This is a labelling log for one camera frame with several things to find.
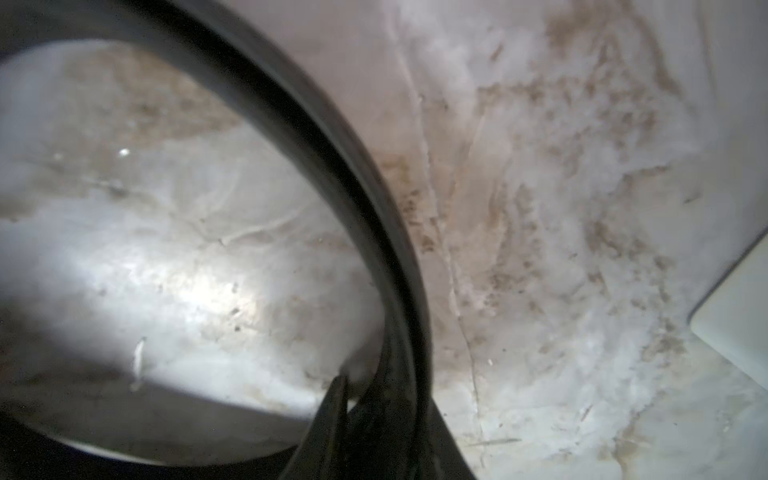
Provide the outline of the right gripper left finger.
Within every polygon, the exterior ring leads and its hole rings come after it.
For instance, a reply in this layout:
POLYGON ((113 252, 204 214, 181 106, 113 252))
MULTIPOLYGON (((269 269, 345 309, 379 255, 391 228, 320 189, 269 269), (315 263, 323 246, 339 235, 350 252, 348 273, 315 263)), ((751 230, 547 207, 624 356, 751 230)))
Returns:
POLYGON ((295 480, 343 478, 348 379, 333 379, 303 441, 279 477, 295 480))

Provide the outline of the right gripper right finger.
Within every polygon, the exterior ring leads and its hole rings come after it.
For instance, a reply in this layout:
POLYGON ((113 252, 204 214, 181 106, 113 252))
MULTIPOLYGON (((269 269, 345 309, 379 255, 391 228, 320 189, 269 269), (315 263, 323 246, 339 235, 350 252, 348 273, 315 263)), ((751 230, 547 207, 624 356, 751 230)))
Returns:
POLYGON ((475 480, 435 402, 430 406, 428 441, 431 460, 428 479, 475 480))

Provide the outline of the long black belt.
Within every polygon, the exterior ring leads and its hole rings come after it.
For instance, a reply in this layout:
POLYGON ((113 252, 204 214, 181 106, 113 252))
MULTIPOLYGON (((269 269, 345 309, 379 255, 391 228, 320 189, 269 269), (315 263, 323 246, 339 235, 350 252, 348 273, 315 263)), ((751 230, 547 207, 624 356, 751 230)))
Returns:
MULTIPOLYGON (((262 129, 330 205, 360 250, 386 312, 373 381, 347 411, 342 479, 428 479, 432 349, 424 284, 397 206, 346 120, 288 56, 216 1, 1 5, 3 57, 84 39, 134 43, 189 73, 262 129)), ((197 468, 194 475, 279 479, 298 446, 261 460, 197 468)))

